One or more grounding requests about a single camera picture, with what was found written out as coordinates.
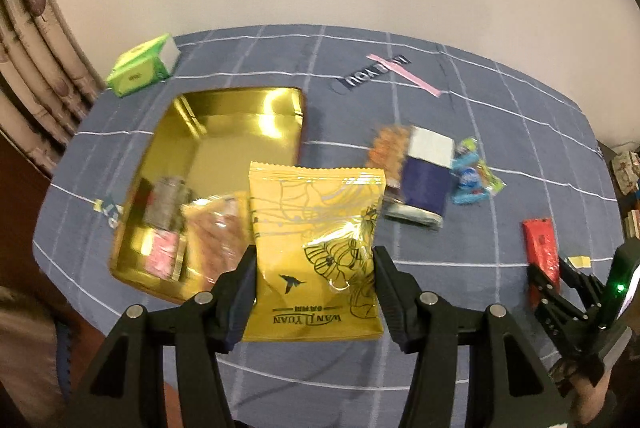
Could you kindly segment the navy white snack box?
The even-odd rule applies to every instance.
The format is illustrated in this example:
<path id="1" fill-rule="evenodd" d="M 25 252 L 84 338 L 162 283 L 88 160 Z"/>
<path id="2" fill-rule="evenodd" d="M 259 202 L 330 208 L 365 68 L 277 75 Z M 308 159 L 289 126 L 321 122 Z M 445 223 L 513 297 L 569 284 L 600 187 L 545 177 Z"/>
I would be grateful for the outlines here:
<path id="1" fill-rule="evenodd" d="M 454 141 L 451 138 L 425 128 L 411 127 L 400 179 L 404 204 L 442 216 L 454 185 L 453 159 Z"/>

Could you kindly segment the cluttered side shelf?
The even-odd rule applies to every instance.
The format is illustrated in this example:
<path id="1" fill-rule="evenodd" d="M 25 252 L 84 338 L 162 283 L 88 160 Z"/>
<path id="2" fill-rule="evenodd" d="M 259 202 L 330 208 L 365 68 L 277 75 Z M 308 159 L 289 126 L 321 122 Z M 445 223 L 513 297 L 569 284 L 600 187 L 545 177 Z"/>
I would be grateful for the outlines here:
<path id="1" fill-rule="evenodd" d="M 625 237 L 639 237 L 639 153 L 616 153 L 598 142 L 608 174 L 613 181 L 614 192 Z"/>

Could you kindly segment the red snack packet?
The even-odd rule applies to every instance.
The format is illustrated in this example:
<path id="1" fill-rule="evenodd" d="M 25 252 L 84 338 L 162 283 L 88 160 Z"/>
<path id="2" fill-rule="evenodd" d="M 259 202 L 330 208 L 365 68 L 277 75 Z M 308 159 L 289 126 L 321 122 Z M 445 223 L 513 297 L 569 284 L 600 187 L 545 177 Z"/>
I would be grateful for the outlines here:
<path id="1" fill-rule="evenodd" d="M 537 266 L 553 287 L 559 289 L 560 263 L 552 219 L 527 219 L 522 222 L 522 228 L 528 263 Z"/>

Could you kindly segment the yellow Wanlyuan snack bag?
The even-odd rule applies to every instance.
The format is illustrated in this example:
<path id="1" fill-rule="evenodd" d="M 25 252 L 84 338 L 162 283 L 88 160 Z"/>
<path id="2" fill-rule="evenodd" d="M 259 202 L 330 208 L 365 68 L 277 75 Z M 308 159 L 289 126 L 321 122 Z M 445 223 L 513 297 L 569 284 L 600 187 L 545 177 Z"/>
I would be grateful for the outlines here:
<path id="1" fill-rule="evenodd" d="M 244 340 L 380 336 L 372 248 L 384 171 L 254 162 L 248 182 L 257 280 Z"/>

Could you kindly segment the beige patterned curtain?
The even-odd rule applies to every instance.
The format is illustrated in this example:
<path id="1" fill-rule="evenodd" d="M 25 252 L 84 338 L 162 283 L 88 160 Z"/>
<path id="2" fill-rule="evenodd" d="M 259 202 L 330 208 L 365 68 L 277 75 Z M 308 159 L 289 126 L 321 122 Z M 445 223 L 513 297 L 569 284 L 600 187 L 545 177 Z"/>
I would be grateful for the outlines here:
<path id="1" fill-rule="evenodd" d="M 1 0 L 1 136 L 50 176 L 105 84 L 55 0 Z"/>

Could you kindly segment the pink patterned snack pack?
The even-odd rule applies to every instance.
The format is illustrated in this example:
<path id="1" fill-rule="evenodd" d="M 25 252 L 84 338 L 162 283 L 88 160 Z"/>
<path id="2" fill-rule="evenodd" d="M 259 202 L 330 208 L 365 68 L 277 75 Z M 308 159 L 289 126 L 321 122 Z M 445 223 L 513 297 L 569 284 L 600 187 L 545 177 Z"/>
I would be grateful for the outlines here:
<path id="1" fill-rule="evenodd" d="M 176 231 L 149 229 L 142 242 L 144 270 L 153 277 L 178 281 L 182 271 L 186 238 Z"/>

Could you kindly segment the green tissue pack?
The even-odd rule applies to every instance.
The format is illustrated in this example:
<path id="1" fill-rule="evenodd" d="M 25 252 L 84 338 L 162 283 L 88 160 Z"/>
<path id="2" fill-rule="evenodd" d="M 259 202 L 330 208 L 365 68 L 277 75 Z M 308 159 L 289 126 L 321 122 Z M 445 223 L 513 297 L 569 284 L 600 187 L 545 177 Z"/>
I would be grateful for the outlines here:
<path id="1" fill-rule="evenodd" d="M 174 73 L 180 57 L 174 37 L 166 33 L 129 49 L 118 57 L 106 84 L 119 97 L 125 97 Z"/>

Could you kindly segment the clear bag orange snacks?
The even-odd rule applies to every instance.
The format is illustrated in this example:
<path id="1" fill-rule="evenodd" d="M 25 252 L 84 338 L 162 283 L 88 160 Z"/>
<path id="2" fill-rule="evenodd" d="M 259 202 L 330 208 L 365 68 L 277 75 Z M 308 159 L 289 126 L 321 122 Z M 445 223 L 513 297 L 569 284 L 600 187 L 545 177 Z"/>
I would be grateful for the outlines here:
<path id="1" fill-rule="evenodd" d="M 367 167 L 384 170 L 386 185 L 391 188 L 400 188 L 409 139 L 409 127 L 385 126 L 378 131 L 368 151 Z"/>

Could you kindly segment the blue candy packet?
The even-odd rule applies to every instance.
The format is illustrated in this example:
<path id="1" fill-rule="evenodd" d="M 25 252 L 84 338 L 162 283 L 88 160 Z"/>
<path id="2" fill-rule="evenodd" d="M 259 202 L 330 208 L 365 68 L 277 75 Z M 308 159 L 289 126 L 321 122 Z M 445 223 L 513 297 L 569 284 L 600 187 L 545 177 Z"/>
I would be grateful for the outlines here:
<path id="1" fill-rule="evenodd" d="M 459 155 L 452 162 L 452 174 L 454 175 L 452 203 L 469 205 L 488 199 L 489 192 L 480 178 L 480 172 L 477 169 L 478 162 L 480 162 L 480 157 L 476 152 Z"/>

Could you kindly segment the green candy wrapper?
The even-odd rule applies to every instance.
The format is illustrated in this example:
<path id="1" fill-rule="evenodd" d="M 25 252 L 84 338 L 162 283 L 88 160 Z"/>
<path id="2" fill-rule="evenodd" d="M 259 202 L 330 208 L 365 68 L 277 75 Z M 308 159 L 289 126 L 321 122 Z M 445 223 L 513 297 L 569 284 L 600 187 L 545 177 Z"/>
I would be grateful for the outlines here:
<path id="1" fill-rule="evenodd" d="M 492 172 L 484 160 L 484 157 L 480 155 L 480 146 L 473 137 L 465 138 L 457 144 L 456 151 L 454 151 L 454 159 L 468 152 L 476 152 L 480 157 L 480 162 L 477 163 L 477 169 L 480 172 L 480 178 L 482 178 L 485 188 L 489 192 L 489 197 L 501 192 L 504 188 L 503 181 Z"/>

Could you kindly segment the small clear nut bag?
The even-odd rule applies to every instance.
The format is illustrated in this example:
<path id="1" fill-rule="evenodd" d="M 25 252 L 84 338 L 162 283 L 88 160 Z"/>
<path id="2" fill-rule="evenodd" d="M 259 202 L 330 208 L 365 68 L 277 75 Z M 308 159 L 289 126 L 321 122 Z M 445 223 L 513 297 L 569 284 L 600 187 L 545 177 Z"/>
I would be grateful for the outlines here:
<path id="1" fill-rule="evenodd" d="M 248 194 L 201 197 L 181 207 L 186 227 L 186 255 L 204 286 L 236 269 L 253 238 Z"/>

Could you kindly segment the red gold metal tin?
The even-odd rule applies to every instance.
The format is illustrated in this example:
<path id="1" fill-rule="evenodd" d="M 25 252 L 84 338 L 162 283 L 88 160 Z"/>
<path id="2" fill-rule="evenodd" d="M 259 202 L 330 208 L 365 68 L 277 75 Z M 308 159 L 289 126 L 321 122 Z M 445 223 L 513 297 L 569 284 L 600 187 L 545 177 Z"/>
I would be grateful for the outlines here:
<path id="1" fill-rule="evenodd" d="M 144 271 L 151 236 L 143 212 L 154 183 L 163 176 L 180 176 L 195 197 L 246 191 L 250 162 L 298 161 L 304 109 L 303 90 L 295 87 L 203 90 L 172 99 L 126 194 L 110 259 L 113 277 L 173 303 L 204 289 L 198 255 L 184 255 L 175 282 Z"/>

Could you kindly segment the grey clear seed bag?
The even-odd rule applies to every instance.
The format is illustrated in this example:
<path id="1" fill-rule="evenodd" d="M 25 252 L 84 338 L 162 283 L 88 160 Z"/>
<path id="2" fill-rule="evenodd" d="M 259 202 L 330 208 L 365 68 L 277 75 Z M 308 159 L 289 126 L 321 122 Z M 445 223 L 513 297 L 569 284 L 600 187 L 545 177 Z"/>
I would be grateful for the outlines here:
<path id="1" fill-rule="evenodd" d="M 146 202 L 143 222 L 154 229 L 180 232 L 183 228 L 181 207 L 188 203 L 191 190 L 180 176 L 165 176 L 156 181 Z"/>

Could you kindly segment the pale green packet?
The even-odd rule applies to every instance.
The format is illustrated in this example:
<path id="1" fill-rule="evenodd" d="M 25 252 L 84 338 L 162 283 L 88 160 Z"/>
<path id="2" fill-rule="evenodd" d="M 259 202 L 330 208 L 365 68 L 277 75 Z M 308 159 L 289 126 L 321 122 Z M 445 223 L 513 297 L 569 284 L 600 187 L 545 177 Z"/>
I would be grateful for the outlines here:
<path id="1" fill-rule="evenodd" d="M 383 211 L 389 219 L 417 223 L 432 229 L 440 229 L 444 222 L 442 216 L 434 211 L 405 204 L 400 198 L 399 190 L 395 188 L 385 190 Z"/>

